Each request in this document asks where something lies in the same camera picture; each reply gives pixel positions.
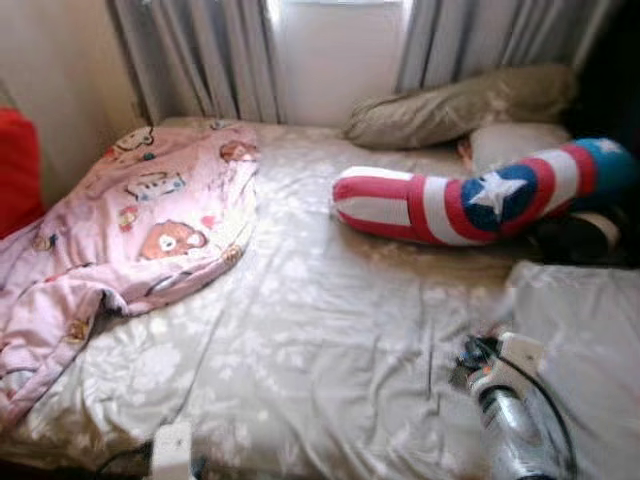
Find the pink cartoon blanket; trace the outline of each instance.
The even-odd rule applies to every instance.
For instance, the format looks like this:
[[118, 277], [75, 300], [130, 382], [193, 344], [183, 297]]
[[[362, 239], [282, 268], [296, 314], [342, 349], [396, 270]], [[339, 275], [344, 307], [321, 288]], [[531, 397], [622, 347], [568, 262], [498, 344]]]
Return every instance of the pink cartoon blanket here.
[[234, 265], [254, 223], [257, 155], [243, 127], [137, 130], [0, 241], [0, 432], [83, 348], [100, 309], [138, 315]]

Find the white wall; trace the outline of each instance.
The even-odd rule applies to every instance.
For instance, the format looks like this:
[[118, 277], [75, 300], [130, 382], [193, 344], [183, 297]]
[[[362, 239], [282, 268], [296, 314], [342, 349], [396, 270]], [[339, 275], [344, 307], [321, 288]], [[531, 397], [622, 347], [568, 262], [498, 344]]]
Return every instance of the white wall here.
[[37, 126], [48, 203], [139, 122], [101, 0], [0, 0], [0, 77]]
[[393, 93], [408, 4], [279, 2], [290, 123], [341, 126], [358, 101]]

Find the gray curtain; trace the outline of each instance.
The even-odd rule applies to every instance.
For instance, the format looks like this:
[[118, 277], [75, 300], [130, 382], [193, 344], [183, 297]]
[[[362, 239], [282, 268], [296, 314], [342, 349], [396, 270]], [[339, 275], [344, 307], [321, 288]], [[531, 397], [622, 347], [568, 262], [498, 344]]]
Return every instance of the gray curtain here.
[[264, 0], [113, 0], [153, 123], [170, 116], [284, 122]]
[[579, 70], [621, 0], [414, 0], [397, 89], [502, 66], [561, 62]]

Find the red cushion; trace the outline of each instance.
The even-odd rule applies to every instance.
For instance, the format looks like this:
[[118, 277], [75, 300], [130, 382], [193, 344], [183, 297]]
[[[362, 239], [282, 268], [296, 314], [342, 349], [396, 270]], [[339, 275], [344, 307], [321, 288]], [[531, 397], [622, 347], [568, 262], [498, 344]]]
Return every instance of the red cushion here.
[[17, 110], [0, 109], [0, 239], [44, 214], [36, 130]]

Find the bed sheet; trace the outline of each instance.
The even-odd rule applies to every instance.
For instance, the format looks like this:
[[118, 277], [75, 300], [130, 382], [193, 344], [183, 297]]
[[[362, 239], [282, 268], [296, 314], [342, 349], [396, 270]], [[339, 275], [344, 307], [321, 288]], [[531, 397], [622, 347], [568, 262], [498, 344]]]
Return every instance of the bed sheet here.
[[465, 176], [452, 149], [370, 152], [333, 129], [251, 126], [263, 152], [259, 221], [239, 264], [176, 305], [97, 322], [0, 456], [95, 468], [189, 420], [194, 454], [220, 471], [483, 478], [479, 415], [449, 386], [450, 367], [531, 251], [402, 244], [331, 217], [345, 168]]

